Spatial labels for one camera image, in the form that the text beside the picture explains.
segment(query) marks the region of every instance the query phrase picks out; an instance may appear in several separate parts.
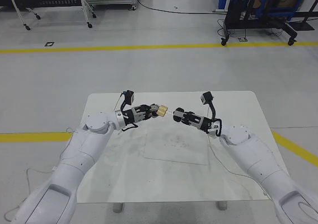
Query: cable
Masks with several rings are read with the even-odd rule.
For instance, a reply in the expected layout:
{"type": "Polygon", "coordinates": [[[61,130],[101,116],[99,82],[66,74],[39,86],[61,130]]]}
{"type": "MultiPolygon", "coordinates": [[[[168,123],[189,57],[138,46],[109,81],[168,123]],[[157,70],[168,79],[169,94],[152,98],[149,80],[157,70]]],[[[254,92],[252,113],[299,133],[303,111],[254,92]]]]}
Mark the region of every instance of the cable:
{"type": "Polygon", "coordinates": [[[282,35],[282,32],[283,32],[282,29],[281,29],[281,31],[279,31],[279,32],[273,32],[273,30],[272,30],[272,28],[271,28],[271,32],[267,32],[266,35],[268,35],[268,36],[271,36],[271,35],[281,36],[281,35],[282,35]]]}
{"type": "Polygon", "coordinates": [[[311,19],[308,19],[307,21],[312,21],[312,20],[318,20],[318,18],[311,18],[311,19]]]}
{"type": "Polygon", "coordinates": [[[211,148],[211,151],[213,152],[214,157],[217,159],[217,161],[220,162],[220,164],[225,168],[225,170],[226,170],[227,172],[229,172],[230,174],[237,175],[237,176],[243,176],[243,177],[245,177],[245,178],[250,178],[251,180],[253,180],[254,182],[256,182],[256,183],[261,187],[261,189],[262,189],[264,195],[265,195],[268,199],[271,200],[271,198],[267,195],[267,193],[266,193],[266,191],[264,190],[264,188],[263,188],[254,178],[252,178],[252,177],[250,177],[250,176],[243,175],[243,174],[236,174],[236,173],[231,172],[230,170],[228,170],[228,168],[226,168],[225,165],[221,162],[221,160],[216,156],[216,154],[215,154],[215,152],[214,152],[214,149],[213,149],[213,147],[211,146],[211,141],[210,141],[210,137],[209,137],[209,136],[208,136],[208,140],[209,140],[209,147],[211,148]]]}
{"type": "Polygon", "coordinates": [[[175,13],[175,14],[190,14],[190,15],[226,15],[226,13],[214,13],[214,12],[174,12],[174,11],[167,11],[167,10],[159,10],[157,8],[150,8],[148,6],[145,6],[139,0],[138,2],[144,8],[147,8],[149,10],[154,10],[154,11],[160,11],[160,12],[169,12],[169,13],[175,13]]]}
{"type": "MultiPolygon", "coordinates": [[[[67,129],[66,129],[66,132],[72,133],[72,135],[71,135],[71,138],[70,138],[69,141],[68,141],[68,144],[65,146],[64,150],[63,150],[63,151],[60,153],[60,155],[59,155],[59,160],[58,160],[57,166],[58,166],[58,164],[60,163],[60,159],[61,159],[61,157],[62,157],[63,152],[68,148],[68,146],[69,146],[69,144],[71,143],[72,138],[73,138],[73,132],[74,132],[74,131],[73,131],[72,128],[67,128],[67,129]]],[[[31,186],[30,186],[29,170],[33,170],[33,171],[39,172],[39,173],[41,173],[41,174],[51,174],[51,173],[53,173],[53,171],[54,171],[55,169],[53,169],[53,170],[50,171],[50,172],[43,172],[43,171],[35,170],[35,169],[32,169],[32,168],[28,168],[28,169],[26,170],[27,187],[28,187],[29,195],[30,195],[30,194],[31,194],[31,186]]],[[[18,204],[18,206],[16,206],[15,208],[12,208],[12,209],[8,210],[7,212],[5,212],[5,213],[3,214],[3,218],[4,218],[7,222],[11,222],[11,220],[9,220],[9,219],[7,218],[7,214],[9,214],[10,212],[12,212],[12,211],[14,211],[14,210],[16,210],[16,209],[19,209],[19,208],[20,208],[20,205],[21,205],[26,199],[27,199],[27,197],[26,197],[24,200],[22,200],[22,202],[20,202],[20,203],[18,204]]]]}
{"type": "Polygon", "coordinates": [[[120,100],[120,98],[121,98],[122,95],[123,95],[123,93],[120,94],[120,96],[119,96],[119,98],[118,98],[118,101],[116,102],[116,104],[115,104],[115,106],[114,106],[113,111],[115,111],[115,108],[116,108],[116,106],[118,105],[118,102],[119,102],[119,100],[120,100]]]}
{"type": "Polygon", "coordinates": [[[219,24],[219,26],[220,26],[221,28],[217,30],[217,34],[218,34],[219,36],[225,37],[225,35],[221,35],[221,34],[219,33],[220,30],[223,30],[223,29],[224,29],[224,27],[221,26],[221,24],[219,23],[219,20],[220,20],[220,19],[217,20],[217,24],[219,24]]]}

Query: end effector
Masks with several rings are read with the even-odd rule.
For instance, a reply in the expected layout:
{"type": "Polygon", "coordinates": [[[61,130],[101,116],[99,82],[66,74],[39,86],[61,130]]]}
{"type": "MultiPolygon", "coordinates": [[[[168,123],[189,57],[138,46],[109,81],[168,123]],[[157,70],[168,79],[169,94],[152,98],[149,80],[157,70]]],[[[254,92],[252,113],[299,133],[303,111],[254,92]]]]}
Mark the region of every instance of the end effector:
{"type": "Polygon", "coordinates": [[[131,128],[137,128],[138,126],[136,123],[139,123],[143,120],[148,120],[150,118],[156,118],[158,116],[164,116],[167,107],[166,106],[159,106],[157,104],[152,105],[140,105],[140,106],[134,106],[129,110],[124,110],[124,107],[126,105],[131,105],[134,101],[134,92],[131,90],[127,90],[123,92],[124,94],[124,101],[121,104],[120,111],[124,116],[125,125],[132,124],[133,126],[122,129],[122,131],[126,131],[131,128]]]}
{"type": "Polygon", "coordinates": [[[183,108],[177,108],[173,112],[174,121],[194,126],[206,134],[209,134],[211,137],[219,137],[221,135],[222,121],[221,119],[215,118],[216,111],[212,104],[213,98],[214,97],[212,96],[211,92],[206,92],[201,96],[202,103],[204,105],[208,104],[210,106],[212,112],[211,119],[204,116],[199,116],[191,111],[187,112],[183,108]]]}

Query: floor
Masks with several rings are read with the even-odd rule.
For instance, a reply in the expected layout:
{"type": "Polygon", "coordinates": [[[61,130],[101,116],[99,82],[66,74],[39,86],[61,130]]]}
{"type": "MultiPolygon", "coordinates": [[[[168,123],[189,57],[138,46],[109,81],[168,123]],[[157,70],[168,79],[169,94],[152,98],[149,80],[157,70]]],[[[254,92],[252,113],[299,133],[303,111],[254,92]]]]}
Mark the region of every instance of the floor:
{"type": "MultiPolygon", "coordinates": [[[[213,0],[143,0],[163,10],[210,12],[213,0]]],[[[78,7],[36,9],[42,19],[0,12],[0,49],[219,43],[217,20],[224,15],[179,15],[148,10],[96,9],[88,29],[78,7]]],[[[300,42],[318,41],[316,29],[300,42]]],[[[0,133],[64,132],[75,128],[89,94],[95,92],[229,91],[256,93],[272,130],[318,156],[318,46],[113,50],[0,54],[0,133]]],[[[250,43],[286,43],[287,35],[247,30],[250,43]]],[[[5,211],[27,196],[25,170],[50,170],[63,142],[0,143],[0,223],[5,211]]],[[[318,168],[279,146],[291,177],[318,194],[318,168]]],[[[31,186],[48,176],[30,173],[31,186]]],[[[71,223],[278,223],[270,201],[78,204],[71,223]]]]}

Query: black stand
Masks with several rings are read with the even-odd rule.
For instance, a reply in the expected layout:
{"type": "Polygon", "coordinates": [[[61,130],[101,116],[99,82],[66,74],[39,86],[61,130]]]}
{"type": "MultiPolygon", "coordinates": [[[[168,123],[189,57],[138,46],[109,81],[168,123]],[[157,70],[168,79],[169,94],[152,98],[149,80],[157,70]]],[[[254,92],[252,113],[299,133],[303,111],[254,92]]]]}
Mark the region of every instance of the black stand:
{"type": "Polygon", "coordinates": [[[308,15],[303,19],[302,22],[289,22],[288,24],[296,31],[310,31],[315,30],[310,24],[306,23],[308,18],[311,16],[313,10],[318,4],[318,0],[316,0],[313,5],[311,6],[308,15]]]}
{"type": "Polygon", "coordinates": [[[295,38],[297,33],[289,27],[285,21],[282,21],[278,18],[270,17],[269,11],[272,7],[274,0],[268,0],[261,18],[257,20],[249,20],[249,16],[252,12],[252,8],[254,6],[255,0],[250,0],[249,4],[246,9],[246,13],[244,19],[241,19],[241,12],[244,8],[245,1],[238,0],[238,1],[230,1],[228,6],[228,11],[225,17],[223,31],[225,38],[221,38],[221,45],[225,46],[226,42],[229,39],[229,32],[227,30],[233,29],[269,29],[269,28],[276,28],[282,29],[285,31],[289,36],[288,45],[291,46],[294,44],[295,38]]]}

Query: table leg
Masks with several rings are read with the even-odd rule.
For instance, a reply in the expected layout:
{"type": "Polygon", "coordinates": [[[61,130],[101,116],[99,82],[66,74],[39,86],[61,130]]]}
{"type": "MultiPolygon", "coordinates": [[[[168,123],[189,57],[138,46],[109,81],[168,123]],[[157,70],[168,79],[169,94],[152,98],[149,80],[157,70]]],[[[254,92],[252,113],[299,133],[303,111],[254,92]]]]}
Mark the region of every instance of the table leg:
{"type": "Polygon", "coordinates": [[[227,209],[227,201],[225,200],[215,202],[215,205],[220,211],[225,211],[227,209]]]}
{"type": "Polygon", "coordinates": [[[113,212],[114,213],[120,213],[123,210],[124,203],[114,203],[113,204],[113,212]]]}

